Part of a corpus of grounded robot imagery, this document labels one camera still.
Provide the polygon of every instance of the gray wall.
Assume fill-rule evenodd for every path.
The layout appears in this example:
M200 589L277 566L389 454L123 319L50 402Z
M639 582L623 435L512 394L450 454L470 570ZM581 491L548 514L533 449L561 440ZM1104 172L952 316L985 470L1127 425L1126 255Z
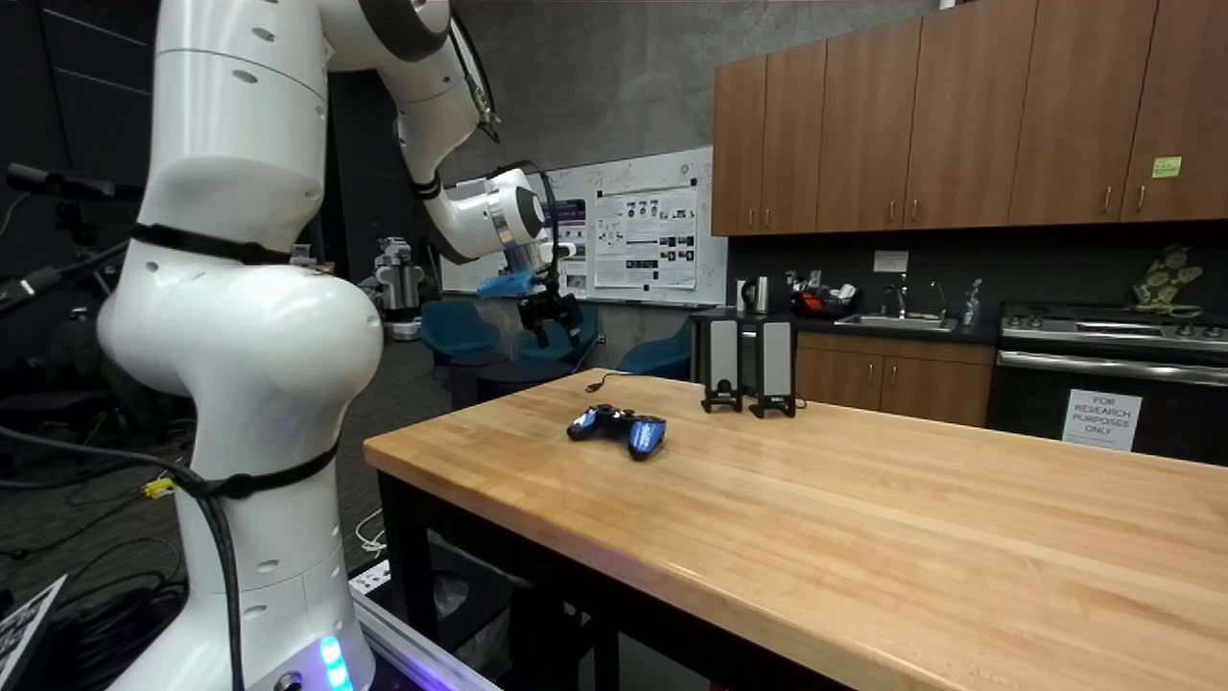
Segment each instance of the gray wall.
M896 23L932 0L458 0L505 142L450 172L548 168L712 145L713 65Z

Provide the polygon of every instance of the wooden table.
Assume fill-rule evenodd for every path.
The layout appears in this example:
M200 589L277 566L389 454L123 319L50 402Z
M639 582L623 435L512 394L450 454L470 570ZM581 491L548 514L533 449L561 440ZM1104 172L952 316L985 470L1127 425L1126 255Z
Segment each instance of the wooden table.
M374 436L383 500L849 687L1228 687L1228 470L822 402L704 416L696 383L590 379ZM570 440L590 402L663 416L670 445L634 466Z

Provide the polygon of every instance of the oven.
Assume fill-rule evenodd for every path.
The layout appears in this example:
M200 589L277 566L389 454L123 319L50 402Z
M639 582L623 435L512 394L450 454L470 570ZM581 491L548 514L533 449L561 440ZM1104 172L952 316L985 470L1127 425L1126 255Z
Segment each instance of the oven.
M1003 319L992 425L1228 466L1228 328L1015 307Z

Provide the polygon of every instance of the kitchen counter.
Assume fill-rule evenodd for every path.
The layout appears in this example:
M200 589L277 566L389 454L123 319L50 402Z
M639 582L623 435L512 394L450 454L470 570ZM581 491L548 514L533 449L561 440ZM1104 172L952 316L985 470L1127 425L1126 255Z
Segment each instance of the kitchen counter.
M996 328L936 333L936 330L832 328L832 319L799 319L796 316L796 330L799 333L803 330L822 330L822 333L900 337L900 342L1000 346L1000 330Z

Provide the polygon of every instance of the cabinet door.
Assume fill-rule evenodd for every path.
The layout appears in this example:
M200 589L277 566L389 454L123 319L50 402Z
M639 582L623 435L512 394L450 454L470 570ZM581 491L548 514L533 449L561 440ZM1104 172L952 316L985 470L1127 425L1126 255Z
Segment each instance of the cabinet door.
M1003 228L1024 118L1038 0L922 23L909 228Z
M878 342L875 337L813 337L812 390L822 402L878 411Z
M1228 3L1159 0L1121 220L1228 220Z
M826 44L768 59L764 232L806 233L819 211Z
M1009 221L1121 216L1156 0L1042 0Z
M764 187L764 59L718 65L713 233L758 233Z
M883 411L982 425L992 375L992 349L900 342L883 349Z
M902 221L922 23L829 44L822 93L819 228Z

